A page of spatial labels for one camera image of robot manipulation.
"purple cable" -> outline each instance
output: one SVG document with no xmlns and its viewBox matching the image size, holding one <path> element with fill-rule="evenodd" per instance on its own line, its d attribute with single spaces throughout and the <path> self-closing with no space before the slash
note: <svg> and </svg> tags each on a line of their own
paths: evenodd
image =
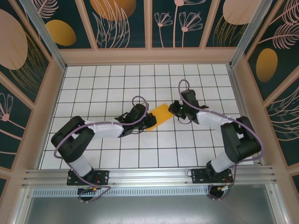
<svg viewBox="0 0 299 224">
<path fill-rule="evenodd" d="M 192 108 L 194 108 L 194 109 L 196 109 L 196 110 L 199 110 L 199 111 L 212 113 L 212 114 L 215 114 L 215 115 L 220 116 L 220 117 L 222 117 L 222 118 L 231 120 L 231 121 L 237 123 L 238 125 L 244 127 L 246 130 L 248 130 L 248 131 L 249 131 L 249 132 L 250 132 L 250 133 L 251 133 L 251 134 L 258 140 L 258 142 L 259 142 L 260 145 L 261 145 L 261 153 L 260 153 L 260 155 L 258 155 L 257 157 L 254 157 L 254 158 L 252 158 L 252 159 L 242 160 L 242 161 L 240 161 L 240 162 L 244 162 L 244 161 L 254 161 L 254 160 L 258 160 L 258 159 L 262 158 L 262 156 L 263 156 L 263 154 L 264 154 L 264 145 L 263 145 L 262 140 L 258 137 L 258 135 L 257 135 L 253 130 L 251 130 L 251 129 L 250 129 L 248 126 L 246 126 L 245 124 L 243 124 L 243 123 L 237 121 L 236 119 L 233 119 L 233 118 L 230 118 L 230 117 L 228 117 L 228 116 L 225 116 L 224 114 L 220 114 L 220 113 L 217 113 L 217 112 L 215 112 L 215 111 L 211 111 L 211 110 L 205 110 L 205 109 L 197 108 L 197 107 L 193 106 L 192 104 L 189 104 L 189 103 L 183 98 L 182 93 L 181 93 L 181 83 L 182 83 L 182 82 L 186 82 L 186 84 L 187 84 L 187 89 L 190 89 L 190 84 L 189 84 L 189 82 L 188 82 L 187 80 L 185 80 L 185 79 L 182 79 L 182 80 L 179 81 L 179 83 L 178 83 L 178 93 L 179 93 L 179 96 L 181 97 L 182 101 L 184 101 L 188 106 L 190 106 L 190 107 L 192 107 Z M 236 163 L 236 164 L 234 164 L 233 166 L 230 167 L 230 168 L 233 168 L 233 167 L 235 168 L 234 179 L 233 179 L 232 184 L 235 183 L 236 169 L 237 169 L 237 165 L 238 165 L 240 162 L 238 162 L 238 163 Z M 216 198 L 216 197 L 214 197 L 213 195 L 210 194 L 210 191 L 211 191 L 211 188 L 212 188 L 212 187 L 213 187 L 213 185 L 210 185 L 210 186 L 209 186 L 209 189 L 208 189 L 208 196 L 209 196 L 209 198 L 212 199 L 212 200 L 215 200 L 215 199 L 216 199 L 216 200 L 219 200 L 219 201 L 220 201 L 219 198 Z M 229 191 L 226 193 L 226 195 L 223 196 L 221 199 L 226 198 L 226 197 L 229 195 L 230 190 L 229 190 Z"/>
<path fill-rule="evenodd" d="M 66 135 L 65 138 L 62 139 L 62 141 L 57 145 L 57 147 L 56 147 L 55 150 L 54 150 L 54 157 L 55 157 L 55 158 L 58 158 L 58 159 L 62 159 L 61 156 L 58 156 L 58 155 L 57 155 L 57 151 L 58 151 L 58 149 L 62 146 L 62 144 L 64 144 L 64 142 L 65 142 L 69 137 L 71 137 L 72 134 L 74 134 L 75 132 L 79 131 L 80 129 L 82 129 L 82 128 L 84 128 L 84 127 L 95 126 L 95 125 L 104 125 L 104 124 L 113 124 L 113 125 L 119 125 L 119 126 L 129 126 L 129 125 L 134 125 L 134 124 L 137 124 L 138 122 L 140 122 L 140 121 L 146 116 L 146 113 L 147 113 L 147 111 L 149 110 L 149 104 L 146 102 L 145 98 L 143 98 L 143 97 L 141 97 L 141 96 L 135 96 L 135 97 L 133 97 L 133 99 L 132 99 L 132 104 L 133 104 L 133 106 L 135 106 L 135 104 L 134 104 L 134 99 L 136 99 L 136 98 L 140 98 L 140 99 L 142 99 L 142 100 L 144 101 L 144 103 L 145 103 L 145 112 L 144 112 L 144 114 L 141 116 L 140 119 L 138 119 L 137 121 L 134 121 L 133 123 L 128 123 L 128 124 L 125 124 L 125 123 L 119 123 L 119 122 L 112 122 L 112 121 L 102 121 L 102 122 L 94 122 L 94 123 L 90 123 L 90 124 L 85 124 L 85 125 L 79 126 L 79 127 L 77 127 L 75 130 L 73 130 L 72 132 L 70 132 L 68 135 Z M 83 181 L 84 183 L 86 183 L 86 184 L 88 184 L 88 185 L 90 185 L 90 186 L 96 187 L 96 188 L 107 188 L 107 190 L 105 190 L 104 192 L 102 192 L 99 196 L 93 197 L 93 198 L 90 199 L 89 201 L 83 201 L 83 200 L 81 199 L 81 196 L 82 196 L 82 194 L 84 193 L 84 192 L 81 192 L 81 193 L 79 194 L 79 200 L 80 200 L 81 202 L 85 202 L 85 203 L 93 202 L 93 201 L 99 199 L 103 194 L 105 194 L 107 191 L 109 191 L 109 190 L 111 189 L 110 186 L 96 185 L 96 184 L 93 184 L 93 183 L 90 183 L 90 182 L 84 180 L 84 179 L 83 179 L 83 178 L 82 178 L 82 177 L 81 177 L 81 176 L 80 176 L 80 175 L 73 169 L 73 167 L 72 167 L 69 163 L 67 163 L 67 164 L 68 164 L 69 167 L 74 171 L 74 173 L 76 174 L 76 176 L 77 176 L 81 181 Z"/>
</svg>

